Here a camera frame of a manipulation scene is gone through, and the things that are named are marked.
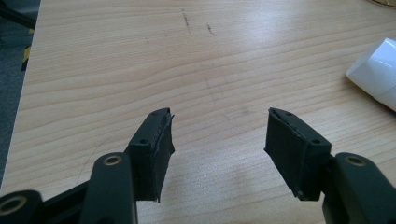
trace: scratch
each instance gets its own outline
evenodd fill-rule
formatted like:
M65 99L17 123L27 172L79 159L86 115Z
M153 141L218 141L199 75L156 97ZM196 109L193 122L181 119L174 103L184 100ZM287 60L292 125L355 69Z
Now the scratch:
M212 27L210 27L209 24L206 24L206 26L207 26L207 30L209 31L209 33L213 35Z
M81 175L82 175L82 172L84 171L85 167L86 167L87 164L88 164L88 161L91 159L91 157L93 156L93 154L95 154L95 152L97 151L97 149L98 149L99 147L101 147L105 142L107 142L110 138L111 138L111 137L108 137L102 144L100 144L100 145L93 151L93 153L91 153L90 157L85 161L84 166L82 166L81 172L80 172L79 175L78 175L78 178L77 178L77 181L76 181L75 186L77 185L77 183L78 183L78 181L79 181L79 178L80 178Z
M189 31L189 34L191 33L191 31L190 31L190 25L189 25L189 18L187 18L187 16L186 16L186 13L184 13L184 8L183 9L181 9L181 11L183 12L183 18L184 18L184 22L186 22L186 27L187 27L187 30Z

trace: screw hole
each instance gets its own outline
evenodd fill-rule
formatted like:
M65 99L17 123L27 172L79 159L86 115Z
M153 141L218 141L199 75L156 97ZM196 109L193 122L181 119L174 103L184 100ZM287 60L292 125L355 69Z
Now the screw hole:
M345 160L347 162L349 162L350 164L356 165L356 166L365 166L366 165L365 161L363 161L357 157L353 157L353 156L345 157Z
M120 163L121 161L122 161L122 157L120 157L120 156L109 156L109 157L105 158L103 163L105 165L115 165L117 163Z
M15 196L0 203L0 216L6 216L22 208L27 202L26 197Z

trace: white plastic part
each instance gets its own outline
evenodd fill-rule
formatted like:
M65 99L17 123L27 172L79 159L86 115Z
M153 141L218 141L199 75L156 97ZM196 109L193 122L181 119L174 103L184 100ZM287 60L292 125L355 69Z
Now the white plastic part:
M346 71L346 76L396 111L396 41L385 38L372 45Z

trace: gray carpet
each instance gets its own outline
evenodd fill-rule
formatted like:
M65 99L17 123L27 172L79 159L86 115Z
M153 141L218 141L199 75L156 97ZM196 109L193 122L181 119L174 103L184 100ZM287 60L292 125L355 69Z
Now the gray carpet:
M5 1L8 7L31 18L37 17L39 0ZM0 18L0 186L9 144L21 98L24 50L32 43L29 29Z

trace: wooden table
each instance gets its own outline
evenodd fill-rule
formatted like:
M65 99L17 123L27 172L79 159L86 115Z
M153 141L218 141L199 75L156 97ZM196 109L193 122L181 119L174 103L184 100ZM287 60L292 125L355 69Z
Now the wooden table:
M141 223L323 223L262 150L268 108L396 185L396 116L345 76L384 37L396 11L364 0L42 0L1 194L73 188L169 106L177 152Z

